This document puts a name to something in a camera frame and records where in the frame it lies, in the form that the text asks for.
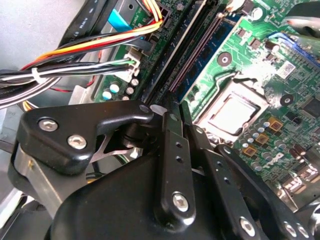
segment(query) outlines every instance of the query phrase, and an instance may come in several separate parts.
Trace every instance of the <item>white wire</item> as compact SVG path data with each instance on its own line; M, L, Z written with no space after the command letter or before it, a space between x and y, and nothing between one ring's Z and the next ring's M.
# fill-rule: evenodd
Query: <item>white wire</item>
M57 69L52 69L52 70L48 70L48 71L38 72L38 74L39 74L39 76L42 76L42 75L50 75L50 74L63 73L63 72L69 72L69 71L98 69L98 68L103 67L105 65L119 64L122 62L126 62L128 60L129 59L121 59L121 60L115 60L115 61L106 61L106 62L98 63L95 65L88 65L88 66L71 66L71 67L57 68ZM34 75L32 73L27 73L27 74L15 75L15 76L6 76L3 78L0 78L0 80L1 81L10 81L10 80L18 80L18 79L24 79L24 78L34 78Z

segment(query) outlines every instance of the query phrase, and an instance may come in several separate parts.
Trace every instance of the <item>blue component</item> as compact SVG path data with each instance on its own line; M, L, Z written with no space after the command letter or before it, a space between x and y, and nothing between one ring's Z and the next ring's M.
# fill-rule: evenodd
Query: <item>blue component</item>
M227 16L216 26L214 32L211 34L210 39L204 45L202 50L198 53L194 63L190 66L189 70L184 75L184 80L176 89L179 102L184 99L185 95L192 88L198 76L204 70L211 58L215 55L217 50L223 44L227 36L235 27L235 23L240 20L241 16L234 17Z
M293 41L289 36L287 36L285 33L282 32L274 32L267 36L268 39L280 39L285 45L290 47L291 49L297 51L300 55L302 55L304 58L308 59L312 64L314 64L316 67L320 68L320 63L311 56L308 52L303 50L299 45Z
M132 30L132 27L129 26L129 24L115 9L112 10L108 22L119 33Z

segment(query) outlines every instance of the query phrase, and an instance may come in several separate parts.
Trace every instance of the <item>green circuit board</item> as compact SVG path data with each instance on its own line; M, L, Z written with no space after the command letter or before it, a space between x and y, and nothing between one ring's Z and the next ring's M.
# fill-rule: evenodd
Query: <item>green circuit board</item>
M234 28L231 35L212 57L205 73L195 83L196 89L199 90L198 103L189 104L192 118L196 120L217 93L216 78L235 71L241 71L252 78L257 78L261 82L270 107L255 123L259 123L261 119L274 117L283 126L278 132L266 128L264 134L269 139L263 145L256 141L252 143L251 146L256 149L253 156L243 154L243 148L239 141L234 143L234 148L240 151L241 157L249 165L252 162L258 162L262 166L262 170L257 174L265 181L270 180L273 183L282 179L288 174L288 171L300 164L288 153L288 149L292 148L294 144L299 143L305 149L315 146L320 151L318 145L320 142L320 118L311 116L303 110L308 101L319 98L319 68L280 42L278 43L280 50L272 53L272 60L270 57L268 59L271 52L265 48L267 37L270 34L295 32L284 21L284 18L293 6L302 2L309 1L255 0L255 7L262 9L263 16L257 20L253 20L251 16L244 17L240 24ZM222 67L217 61L218 56L224 52L231 54L232 62L230 65ZM221 82L220 84L220 88L223 89L226 83ZM280 105L280 99L284 95L293 96L292 104ZM190 91L185 99L190 102L192 98L194 99L194 92ZM287 117L288 112L299 119L298 124ZM279 150L275 145L277 140L281 140L286 145L286 149ZM284 156L273 164L267 164L268 161L262 157L265 152L270 153L272 157L278 153L282 153Z
M134 99L143 87L144 81L152 73L153 67L157 62L158 58L163 54L164 49L166 48L167 42L174 35L177 25L180 23L182 16L186 13L191 0L160 0L157 1L162 12L163 24L160 29L156 32L151 33L148 37L156 40L152 51L143 52L140 60L140 72L139 72L139 81L140 84L134 88L134 93L132 94L132 99ZM150 21L150 17L138 7L135 11L135 14L132 18L130 26L134 29L140 26L147 25ZM130 50L128 46L120 46L117 50L115 59L122 59L126 53ZM102 97L103 91L108 89L110 84L117 82L120 91L117 94L113 94L112 100L120 100L124 95L125 90L128 86L128 83L115 76L107 76L100 86L95 101L96 102L105 102Z

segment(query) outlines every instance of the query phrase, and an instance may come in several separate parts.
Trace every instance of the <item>cable bundle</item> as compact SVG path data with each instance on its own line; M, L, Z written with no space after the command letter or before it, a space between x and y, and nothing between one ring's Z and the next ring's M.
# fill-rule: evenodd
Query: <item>cable bundle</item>
M153 15L153 21L146 26L121 33L106 33L95 36L85 36L87 33L84 32L84 37L80 39L74 39L72 42L61 41L64 43L62 46L39 56L20 71L0 71L0 109L26 101L50 89L62 77L108 75L129 69L132 64L129 59L104 63L80 62L80 60L87 53L118 45L146 48L145 41L140 37L156 31L163 20L155 0L142 0L142 2ZM23 103L24 109L32 109L29 106L29 102Z

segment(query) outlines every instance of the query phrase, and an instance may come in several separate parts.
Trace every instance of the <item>wire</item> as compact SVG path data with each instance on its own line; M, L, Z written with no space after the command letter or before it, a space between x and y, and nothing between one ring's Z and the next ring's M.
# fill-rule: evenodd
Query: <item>wire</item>
M38 74L40 77L42 76L47 76L47 75L52 75L52 74L57 74L57 73L66 73L66 75L79 72L79 73L87 73L85 70L90 70L89 73L94 72L94 69L104 71L104 70L109 70L110 68L113 69L112 67L108 65L125 65L125 64L130 64L132 63L128 59L121 59L121 60L115 60L115 61L107 61L103 63L96 63L96 64L90 64L90 65L80 65L80 66L71 66L71 67L57 67L56 69L51 69L51 70L45 70L45 71L38 71ZM20 75L14 75L14 76L5 76L1 77L1 81L12 81L12 80L19 80L19 79L25 79L25 78L33 78L34 75L32 73L25 73L25 74L20 74Z
M139 28L135 28L135 29L123 32L123 33L119 33L119 34L115 34L115 35L111 35L111 36L106 36L101 39L96 39L96 40L93 40L90 42L84 42L84 43L76 44L73 46L68 46L68 47L56 49L54 51L49 51L49 52L44 53L41 56L39 56L37 58L37 60L42 60L42 59L45 59L45 58L50 57L52 55L67 53L67 52L71 52L71 51L81 51L84 48L88 48L88 47L92 48L92 47L96 47L97 45L108 45L108 44L112 44L112 43L115 43L115 42L123 40L123 39L133 38L136 36L146 35L146 34L154 32L163 23L161 11L160 11L157 3L155 2L155 0L145 0L144 3L146 5L146 7L147 8L149 7L148 9L150 9L150 11L153 13L153 17L154 17L155 22L152 22L151 24L148 24L148 25L145 25L145 26L142 26Z
M131 41L133 41L135 39L138 39L138 38L140 38L140 37L137 36L137 37L135 37L133 39L126 39L126 40L123 40L121 42L117 42L117 43L114 43L114 44L111 44L111 45L108 45L108 46L97 47L95 49L82 50L82 51L78 51L77 53L70 52L70 53L58 54L58 55L55 55L55 56L47 57L47 58L45 58L43 60L36 60L34 62L31 62L28 65L24 66L23 69L29 69L29 68L32 68L32 67L38 67L38 66L41 66L41 65L53 62L53 61L64 60L66 58L69 58L69 57L72 57L72 56L75 56L75 55L82 55L82 54L87 54L87 53L94 52L94 51L101 51L101 50L104 50L104 49L107 49L107 48L113 48L113 47L116 47L116 46L119 46L119 45L125 45L126 43L130 43Z

